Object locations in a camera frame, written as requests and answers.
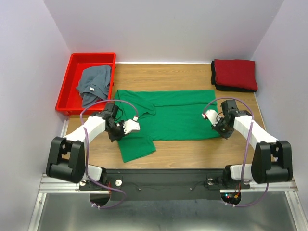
gray folded garment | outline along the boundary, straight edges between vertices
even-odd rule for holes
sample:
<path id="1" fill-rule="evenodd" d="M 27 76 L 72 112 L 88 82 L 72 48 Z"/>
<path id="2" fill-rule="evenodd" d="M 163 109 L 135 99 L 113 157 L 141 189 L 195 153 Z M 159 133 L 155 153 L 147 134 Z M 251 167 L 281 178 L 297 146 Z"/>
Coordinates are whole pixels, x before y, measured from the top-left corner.
<path id="1" fill-rule="evenodd" d="M 84 69 L 76 89 L 82 98 L 82 107 L 87 107 L 99 99 L 106 100 L 109 92 L 111 67 L 93 66 Z"/>

wooden table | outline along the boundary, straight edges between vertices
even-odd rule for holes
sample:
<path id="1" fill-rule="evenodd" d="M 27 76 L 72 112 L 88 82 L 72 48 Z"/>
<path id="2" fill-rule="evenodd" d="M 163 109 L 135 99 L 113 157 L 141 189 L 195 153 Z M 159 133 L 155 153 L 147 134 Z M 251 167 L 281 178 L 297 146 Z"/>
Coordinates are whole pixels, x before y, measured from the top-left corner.
<path id="1" fill-rule="evenodd" d="M 133 91 L 157 90 L 206 90 L 211 85 L 210 65 L 117 65 L 113 95 L 118 89 Z M 235 97 L 245 101 L 255 113 L 255 121 L 264 127 L 253 93 L 215 90 L 216 97 Z M 78 116 L 71 116 L 67 134 L 80 126 Z M 156 152 L 123 163 L 117 142 L 111 143 L 104 132 L 90 144 L 91 165 L 105 168 L 224 168 L 241 164 L 245 150 L 245 138 L 238 132 L 225 140 L 214 138 L 203 141 L 154 141 Z M 253 149 L 250 147 L 248 163 Z"/>

green cloth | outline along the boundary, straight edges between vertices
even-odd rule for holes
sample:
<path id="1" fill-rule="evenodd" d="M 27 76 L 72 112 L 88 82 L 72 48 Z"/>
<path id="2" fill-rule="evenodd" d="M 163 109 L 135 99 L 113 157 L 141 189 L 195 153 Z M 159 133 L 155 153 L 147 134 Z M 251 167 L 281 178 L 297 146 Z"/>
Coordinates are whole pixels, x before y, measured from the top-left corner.
<path id="1" fill-rule="evenodd" d="M 125 100 L 138 110 L 140 131 L 118 141 L 124 162 L 155 151 L 153 141 L 203 140 L 219 137 L 211 123 L 202 118 L 204 107 L 213 99 L 213 90 L 133 92 L 118 90 L 115 99 Z M 121 120 L 132 119 L 134 109 L 116 102 L 123 110 Z M 217 111 L 217 103 L 209 109 Z"/>

white wall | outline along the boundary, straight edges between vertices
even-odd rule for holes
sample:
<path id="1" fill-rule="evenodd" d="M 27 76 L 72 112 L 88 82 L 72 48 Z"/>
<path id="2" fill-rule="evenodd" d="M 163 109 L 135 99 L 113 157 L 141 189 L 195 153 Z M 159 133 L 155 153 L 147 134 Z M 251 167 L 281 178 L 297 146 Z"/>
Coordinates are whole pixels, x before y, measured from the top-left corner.
<path id="1" fill-rule="evenodd" d="M 0 230 L 27 230 L 70 52 L 42 0 L 0 1 Z"/>
<path id="2" fill-rule="evenodd" d="M 288 140 L 299 196 L 308 215 L 308 1 L 285 0 L 253 60 L 267 130 Z"/>
<path id="3" fill-rule="evenodd" d="M 251 58 L 283 0 L 44 0 L 71 52 L 117 61 Z"/>

red tray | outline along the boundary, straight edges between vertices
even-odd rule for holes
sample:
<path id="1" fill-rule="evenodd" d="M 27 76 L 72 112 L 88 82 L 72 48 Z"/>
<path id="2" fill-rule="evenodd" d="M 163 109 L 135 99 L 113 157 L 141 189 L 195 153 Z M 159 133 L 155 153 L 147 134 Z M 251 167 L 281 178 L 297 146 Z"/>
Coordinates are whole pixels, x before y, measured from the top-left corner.
<path id="1" fill-rule="evenodd" d="M 109 65 L 111 67 L 110 87 L 108 99 L 111 99 L 111 91 L 114 81 L 115 53 L 74 53 L 69 60 L 66 74 L 62 83 L 61 91 L 58 97 L 56 110 L 66 115 L 80 114 L 83 110 L 81 107 L 81 97 L 76 90 L 81 74 L 84 69 L 91 66 Z M 91 107 L 85 114 L 101 111 L 105 103 L 100 103 Z"/>

